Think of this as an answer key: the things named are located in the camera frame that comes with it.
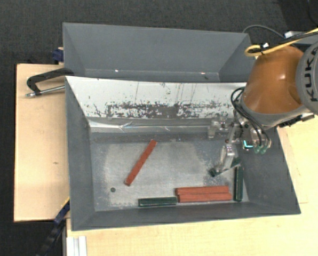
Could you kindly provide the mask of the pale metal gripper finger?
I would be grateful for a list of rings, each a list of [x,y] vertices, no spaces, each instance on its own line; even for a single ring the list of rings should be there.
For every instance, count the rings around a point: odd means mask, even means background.
[[[216,173],[223,173],[240,164],[237,149],[231,144],[225,144],[220,152],[220,161],[215,167]]]
[[[208,127],[208,138],[213,139],[217,134],[228,132],[228,125],[224,120],[212,119]]]

